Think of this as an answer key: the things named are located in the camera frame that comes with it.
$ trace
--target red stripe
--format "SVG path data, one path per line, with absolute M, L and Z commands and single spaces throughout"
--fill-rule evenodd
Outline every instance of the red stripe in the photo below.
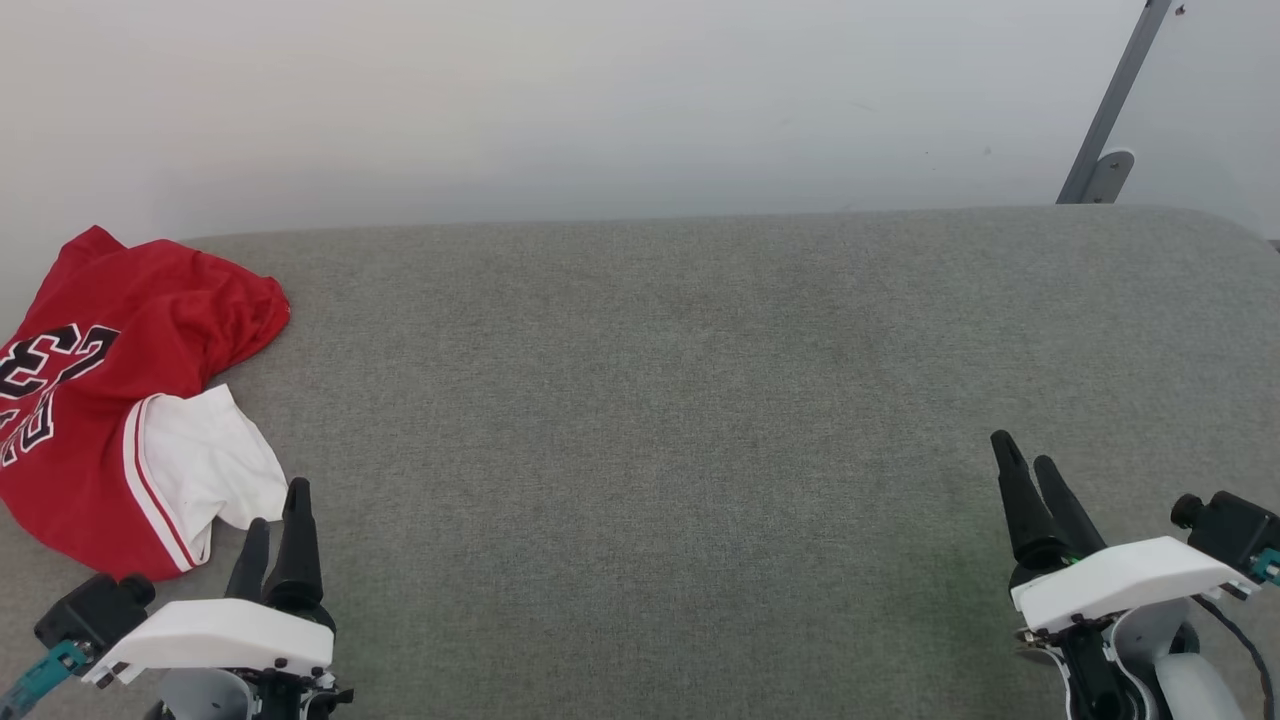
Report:
M 169 525 L 169 532 L 173 534 L 173 539 L 178 542 L 178 548 L 182 550 L 182 556 L 187 559 L 191 568 L 196 568 L 196 562 L 191 559 L 191 553 L 187 552 L 187 543 L 182 542 L 182 536 L 178 534 L 178 528 L 169 519 L 169 514 L 164 511 L 164 505 L 160 505 L 160 500 L 156 497 L 155 491 L 151 489 L 151 482 L 147 480 L 146 473 L 142 471 L 142 413 L 147 409 L 147 402 L 151 398 L 142 401 L 142 406 L 138 407 L 138 423 L 133 427 L 133 465 L 138 469 L 138 478 L 142 480 L 142 487 L 147 489 L 147 495 L 151 496 L 151 502 L 160 511 L 160 516 L 164 518 L 166 525 Z

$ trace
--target red shirt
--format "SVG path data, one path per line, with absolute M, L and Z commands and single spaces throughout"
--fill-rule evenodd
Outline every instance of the red shirt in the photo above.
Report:
M 131 413 L 157 393 L 198 395 L 288 320 L 271 278 L 90 228 L 0 350 L 0 498 L 40 542 L 95 570 L 159 580 L 197 565 L 180 542 L 174 556 L 170 509 L 140 484 Z

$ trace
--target white wall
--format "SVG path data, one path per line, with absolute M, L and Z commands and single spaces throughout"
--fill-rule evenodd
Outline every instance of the white wall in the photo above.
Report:
M 1174 0 L 1108 146 L 1134 154 L 1117 202 L 1207 210 L 1280 240 L 1280 3 Z
M 1139 9 L 5 0 L 0 313 L 91 223 L 141 242 L 1052 202 Z

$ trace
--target gray tabletop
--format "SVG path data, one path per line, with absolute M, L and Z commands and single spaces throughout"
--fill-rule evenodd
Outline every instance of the gray tabletop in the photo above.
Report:
M 1207 215 L 1038 208 L 195 241 L 293 318 L 228 372 L 314 484 L 337 717 L 1060 715 L 987 436 L 1108 542 L 1280 509 L 1280 255 Z M 221 591 L 242 534 L 161 600 Z M 0 520 L 0 674 L 86 571 Z M 1236 618 L 1280 662 L 1280 592 Z M 1252 715 L 1248 657 L 1199 614 Z M 36 717 L 131 717 L 154 678 Z

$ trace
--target jersey lettering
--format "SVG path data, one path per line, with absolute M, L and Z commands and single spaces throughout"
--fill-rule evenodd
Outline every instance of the jersey lettering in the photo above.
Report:
M 119 331 L 104 325 L 93 325 L 81 334 L 79 325 L 72 323 L 15 342 L 9 348 L 0 360 L 0 401 L 20 400 L 37 391 L 41 395 L 24 418 L 18 418 L 15 409 L 0 410 L 0 430 L 8 429 L 8 437 L 0 442 L 0 468 L 13 465 L 22 454 L 54 437 L 54 396 L 58 387 L 101 365 L 119 334 Z M 81 360 L 68 365 L 55 378 L 42 377 L 52 374 L 51 369 L 45 372 L 51 355 Z M 17 424 L 8 428 L 14 419 Z

